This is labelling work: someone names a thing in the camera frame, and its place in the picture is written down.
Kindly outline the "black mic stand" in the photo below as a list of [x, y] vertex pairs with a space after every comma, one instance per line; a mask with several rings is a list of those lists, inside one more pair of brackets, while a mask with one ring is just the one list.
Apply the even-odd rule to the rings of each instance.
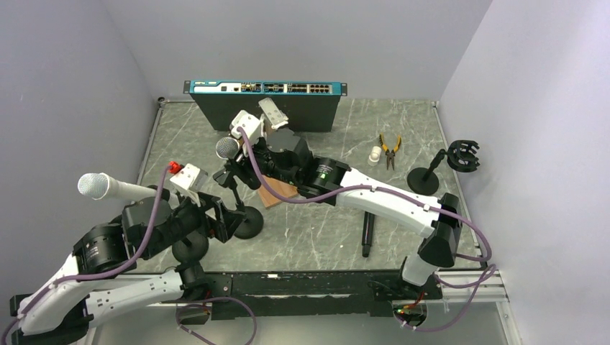
[[182, 240], [173, 244], [173, 257], [180, 263], [198, 262], [209, 250], [209, 240], [197, 231], [193, 231]]
[[234, 235], [238, 239], [252, 239], [256, 237], [264, 227], [264, 218], [258, 209], [252, 206], [246, 206], [237, 190], [237, 181], [235, 174], [223, 167], [221, 170], [213, 174], [213, 179], [223, 188], [228, 188], [232, 191], [235, 199], [236, 208], [244, 213], [245, 217], [242, 223], [235, 230]]

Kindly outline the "silver head black microphone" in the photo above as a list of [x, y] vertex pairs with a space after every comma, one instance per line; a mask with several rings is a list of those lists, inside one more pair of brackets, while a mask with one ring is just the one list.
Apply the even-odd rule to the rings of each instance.
[[222, 160], [232, 159], [241, 148], [240, 141], [234, 137], [222, 137], [215, 144], [215, 152]]

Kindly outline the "white microphone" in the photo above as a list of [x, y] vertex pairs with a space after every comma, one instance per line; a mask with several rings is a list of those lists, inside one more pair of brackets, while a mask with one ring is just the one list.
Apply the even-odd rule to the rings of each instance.
[[118, 198], [126, 201], [140, 201], [154, 198], [156, 190], [117, 180], [106, 173], [86, 173], [77, 183], [78, 192], [94, 200]]

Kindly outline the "slim black microphone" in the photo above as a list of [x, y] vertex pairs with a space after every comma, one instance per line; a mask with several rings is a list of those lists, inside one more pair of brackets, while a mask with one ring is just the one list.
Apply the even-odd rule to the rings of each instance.
[[373, 231], [375, 224], [375, 215], [369, 212], [364, 213], [363, 217], [363, 232], [362, 232], [362, 256], [367, 258], [370, 256], [370, 251], [373, 245]]

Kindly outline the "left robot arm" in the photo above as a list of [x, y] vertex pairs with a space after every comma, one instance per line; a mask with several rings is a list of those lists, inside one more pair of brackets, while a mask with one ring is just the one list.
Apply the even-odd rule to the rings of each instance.
[[[196, 302], [213, 294], [201, 260], [209, 240], [227, 242], [246, 219], [218, 197], [198, 201], [151, 191], [110, 222], [91, 228], [62, 267], [35, 293], [11, 300], [3, 344], [72, 344], [110, 318], [165, 301]], [[178, 266], [146, 280], [104, 290], [103, 284], [171, 249]]]

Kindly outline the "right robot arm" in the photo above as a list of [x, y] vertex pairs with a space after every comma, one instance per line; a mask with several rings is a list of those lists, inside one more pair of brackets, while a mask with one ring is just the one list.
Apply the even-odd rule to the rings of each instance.
[[321, 203], [333, 198], [336, 206], [352, 207], [382, 216], [407, 227], [421, 238], [428, 240], [432, 238], [434, 232], [432, 222], [439, 221], [442, 214], [458, 222], [466, 222], [466, 219], [460, 214], [443, 209], [439, 203], [433, 203], [431, 197], [400, 190], [377, 180], [372, 180], [371, 185], [366, 185], [365, 182], [369, 181], [370, 178], [356, 169], [345, 174], [345, 179], [349, 183], [348, 186], [340, 187], [313, 198], [284, 198], [264, 180], [254, 158], [252, 144], [245, 129], [238, 126], [232, 130], [232, 133], [244, 141], [244, 147], [248, 152], [247, 156], [250, 159], [255, 176], [263, 184], [264, 189], [287, 203]]

